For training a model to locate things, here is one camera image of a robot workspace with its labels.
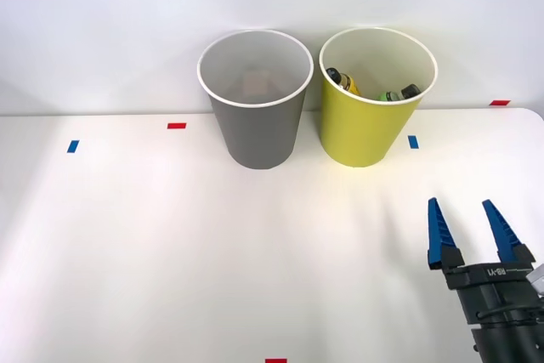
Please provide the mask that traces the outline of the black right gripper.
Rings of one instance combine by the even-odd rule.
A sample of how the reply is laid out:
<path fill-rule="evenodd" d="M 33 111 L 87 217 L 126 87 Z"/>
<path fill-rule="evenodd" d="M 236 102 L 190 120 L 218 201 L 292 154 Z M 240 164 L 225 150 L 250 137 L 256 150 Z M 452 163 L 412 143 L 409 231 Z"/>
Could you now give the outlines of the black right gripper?
<path fill-rule="evenodd" d="M 428 200 L 428 267 L 445 269 L 469 325 L 533 326 L 543 322 L 543 301 L 526 279 L 535 258 L 491 200 L 482 202 L 500 263 L 464 265 L 438 200 Z"/>

